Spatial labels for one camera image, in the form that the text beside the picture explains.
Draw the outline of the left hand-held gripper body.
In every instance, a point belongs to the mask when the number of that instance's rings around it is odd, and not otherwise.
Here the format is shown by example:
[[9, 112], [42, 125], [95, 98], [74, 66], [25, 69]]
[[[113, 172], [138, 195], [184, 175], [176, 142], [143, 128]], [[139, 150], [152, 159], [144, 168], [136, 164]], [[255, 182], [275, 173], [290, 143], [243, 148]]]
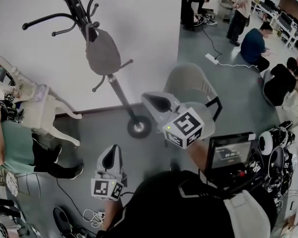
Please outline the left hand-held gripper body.
[[91, 179], [91, 196], [106, 201], [118, 201], [122, 190], [127, 187], [127, 174], [124, 170], [118, 173], [97, 172]]

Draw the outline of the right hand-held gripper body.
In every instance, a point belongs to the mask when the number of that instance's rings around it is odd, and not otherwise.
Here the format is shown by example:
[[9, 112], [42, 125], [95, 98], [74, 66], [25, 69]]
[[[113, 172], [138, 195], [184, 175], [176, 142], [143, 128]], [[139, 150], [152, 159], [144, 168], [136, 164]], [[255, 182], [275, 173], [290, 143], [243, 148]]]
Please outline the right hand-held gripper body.
[[205, 123], [190, 107], [163, 126], [164, 137], [176, 146], [186, 149], [201, 139]]

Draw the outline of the black coat stand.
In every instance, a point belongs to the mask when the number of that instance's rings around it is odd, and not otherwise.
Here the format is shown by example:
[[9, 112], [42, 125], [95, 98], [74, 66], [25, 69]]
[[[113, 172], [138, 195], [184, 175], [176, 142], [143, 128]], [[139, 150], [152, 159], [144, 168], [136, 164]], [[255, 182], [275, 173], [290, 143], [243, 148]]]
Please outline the black coat stand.
[[[99, 4], [96, 3], [94, 7], [92, 6], [92, 3], [94, 0], [89, 0], [87, 8], [84, 8], [81, 0], [63, 0], [70, 13], [54, 13], [50, 14], [41, 18], [38, 18], [36, 20], [26, 22], [22, 25], [23, 30], [27, 30], [29, 27], [32, 27], [34, 25], [37, 25], [39, 23], [57, 18], [57, 17], [65, 17], [73, 21], [73, 26], [68, 29], [64, 29], [61, 31], [55, 31], [52, 33], [52, 36], [55, 37], [57, 35], [65, 34], [70, 31], [72, 31], [76, 26], [79, 28], [80, 32], [82, 33], [85, 41], [86, 41], [86, 31], [85, 27], [87, 24], [91, 23], [93, 26], [97, 29], [100, 29], [100, 23], [98, 21], [92, 22], [91, 17], [95, 14], [97, 8], [99, 7]], [[133, 63], [133, 60], [130, 59], [126, 63], [122, 64], [120, 70], [124, 67], [130, 65]], [[143, 139], [149, 136], [151, 133], [151, 121], [146, 116], [138, 116], [134, 113], [132, 107], [130, 106], [126, 96], [123, 93], [123, 90], [114, 74], [104, 75], [101, 76], [101, 81], [92, 89], [92, 92], [96, 92], [97, 89], [103, 84], [105, 80], [108, 80], [110, 83], [112, 89], [114, 90], [116, 96], [120, 100], [123, 108], [127, 111], [130, 120], [127, 124], [127, 132], [128, 134], [135, 138], [135, 139]]]

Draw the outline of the grey cap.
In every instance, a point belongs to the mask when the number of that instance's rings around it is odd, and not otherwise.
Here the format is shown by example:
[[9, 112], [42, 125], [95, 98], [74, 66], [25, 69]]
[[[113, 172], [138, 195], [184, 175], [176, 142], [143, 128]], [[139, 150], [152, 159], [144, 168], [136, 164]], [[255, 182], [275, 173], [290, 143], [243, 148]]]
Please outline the grey cap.
[[89, 23], [86, 31], [86, 58], [97, 75], [106, 76], [120, 70], [121, 57], [118, 48], [107, 31], [97, 29]]

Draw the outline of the person's left forearm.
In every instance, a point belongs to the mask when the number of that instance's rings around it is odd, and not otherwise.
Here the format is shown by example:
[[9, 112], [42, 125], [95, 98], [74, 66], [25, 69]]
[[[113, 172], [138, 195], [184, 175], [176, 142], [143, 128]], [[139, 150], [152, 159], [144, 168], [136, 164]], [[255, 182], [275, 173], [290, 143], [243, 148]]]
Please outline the person's left forearm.
[[123, 204], [121, 199], [119, 199], [118, 201], [105, 201], [105, 216], [103, 219], [103, 226], [102, 226], [103, 231], [106, 231], [109, 228], [115, 215], [122, 208], [123, 208]]

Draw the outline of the black chest monitor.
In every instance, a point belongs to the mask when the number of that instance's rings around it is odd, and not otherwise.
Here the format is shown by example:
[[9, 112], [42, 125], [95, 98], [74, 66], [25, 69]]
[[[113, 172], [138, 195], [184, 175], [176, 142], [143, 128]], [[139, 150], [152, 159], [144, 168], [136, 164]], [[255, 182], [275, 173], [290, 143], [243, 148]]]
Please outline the black chest monitor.
[[219, 182], [244, 171], [255, 146], [253, 132], [211, 137], [204, 170], [208, 181]]

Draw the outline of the person's torso in black shirt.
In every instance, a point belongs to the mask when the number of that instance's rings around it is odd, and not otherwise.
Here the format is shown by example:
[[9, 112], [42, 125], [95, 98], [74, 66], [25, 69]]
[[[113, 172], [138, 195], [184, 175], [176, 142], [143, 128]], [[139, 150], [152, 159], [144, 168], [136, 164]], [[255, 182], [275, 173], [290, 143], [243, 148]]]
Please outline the person's torso in black shirt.
[[270, 238], [277, 209], [257, 187], [229, 196], [191, 171], [143, 181], [96, 238]]

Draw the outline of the white power strip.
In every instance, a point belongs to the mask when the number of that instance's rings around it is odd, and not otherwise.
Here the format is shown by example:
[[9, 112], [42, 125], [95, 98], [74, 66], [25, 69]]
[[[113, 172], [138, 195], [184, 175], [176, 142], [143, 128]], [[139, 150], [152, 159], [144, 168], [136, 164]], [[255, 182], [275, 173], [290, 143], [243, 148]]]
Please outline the white power strip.
[[212, 55], [209, 54], [209, 53], [207, 53], [207, 54], [205, 55], [205, 57], [206, 57], [209, 61], [211, 61], [213, 64], [215, 64], [215, 65], [217, 65], [217, 64], [219, 63], [219, 61], [218, 61], [214, 56], [212, 56]]

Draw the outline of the white vanity table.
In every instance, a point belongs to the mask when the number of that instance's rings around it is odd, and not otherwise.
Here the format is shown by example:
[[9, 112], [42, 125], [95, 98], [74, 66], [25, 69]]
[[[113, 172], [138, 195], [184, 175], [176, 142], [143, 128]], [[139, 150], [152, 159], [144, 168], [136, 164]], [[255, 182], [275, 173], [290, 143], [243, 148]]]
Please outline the white vanity table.
[[41, 135], [50, 134], [80, 146], [80, 141], [57, 130], [53, 123], [57, 110], [60, 109], [74, 119], [81, 119], [82, 114], [74, 114], [63, 102], [49, 94], [50, 87], [35, 83], [21, 83], [20, 86], [7, 86], [4, 93], [11, 94], [14, 103], [20, 103], [23, 109], [21, 124]]

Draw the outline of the white patterned round disc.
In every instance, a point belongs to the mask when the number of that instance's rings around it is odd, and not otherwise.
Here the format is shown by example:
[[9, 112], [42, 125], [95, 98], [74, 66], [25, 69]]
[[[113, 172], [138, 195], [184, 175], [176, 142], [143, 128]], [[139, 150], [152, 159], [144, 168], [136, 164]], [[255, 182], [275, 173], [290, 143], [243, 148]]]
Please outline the white patterned round disc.
[[14, 197], [17, 197], [19, 192], [18, 181], [16, 176], [12, 172], [6, 173], [5, 183], [11, 194]]

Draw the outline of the pile of black white grippers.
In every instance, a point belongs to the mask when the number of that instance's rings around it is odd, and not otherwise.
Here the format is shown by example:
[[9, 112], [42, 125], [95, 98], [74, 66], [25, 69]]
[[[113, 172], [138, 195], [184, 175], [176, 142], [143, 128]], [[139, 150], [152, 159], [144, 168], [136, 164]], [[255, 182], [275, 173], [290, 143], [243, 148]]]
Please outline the pile of black white grippers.
[[298, 196], [298, 180], [293, 180], [295, 171], [298, 171], [298, 161], [294, 160], [298, 153], [289, 151], [296, 139], [296, 135], [290, 131], [293, 124], [288, 120], [261, 133], [258, 150], [262, 164], [252, 165], [254, 171], [263, 172], [260, 185], [273, 199], [278, 212], [285, 203], [289, 203], [291, 196]]

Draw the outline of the black white devices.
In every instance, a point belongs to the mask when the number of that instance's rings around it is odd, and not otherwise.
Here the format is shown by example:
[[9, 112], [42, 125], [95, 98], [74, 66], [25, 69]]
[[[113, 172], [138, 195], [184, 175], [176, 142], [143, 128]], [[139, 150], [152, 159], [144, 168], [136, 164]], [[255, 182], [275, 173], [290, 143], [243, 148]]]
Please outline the black white devices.
[[195, 14], [194, 26], [200, 26], [202, 24], [217, 26], [218, 23], [215, 21], [215, 16], [212, 14]]

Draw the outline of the white oval mirror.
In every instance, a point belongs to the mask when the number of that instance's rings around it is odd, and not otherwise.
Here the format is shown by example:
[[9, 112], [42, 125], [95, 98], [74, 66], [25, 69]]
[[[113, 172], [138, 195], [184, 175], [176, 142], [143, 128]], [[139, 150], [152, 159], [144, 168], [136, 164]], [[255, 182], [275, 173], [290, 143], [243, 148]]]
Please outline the white oval mirror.
[[19, 90], [19, 70], [0, 56], [0, 90], [9, 93], [13, 89]]

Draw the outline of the office desks with monitors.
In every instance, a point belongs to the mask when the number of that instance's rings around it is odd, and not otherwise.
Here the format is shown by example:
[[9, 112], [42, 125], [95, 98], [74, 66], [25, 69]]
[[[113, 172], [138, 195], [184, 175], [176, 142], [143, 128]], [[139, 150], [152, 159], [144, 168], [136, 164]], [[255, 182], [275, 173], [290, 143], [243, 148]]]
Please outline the office desks with monitors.
[[261, 13], [282, 36], [288, 48], [298, 48], [298, 1], [280, 0], [276, 5], [271, 0], [255, 0], [254, 12]]

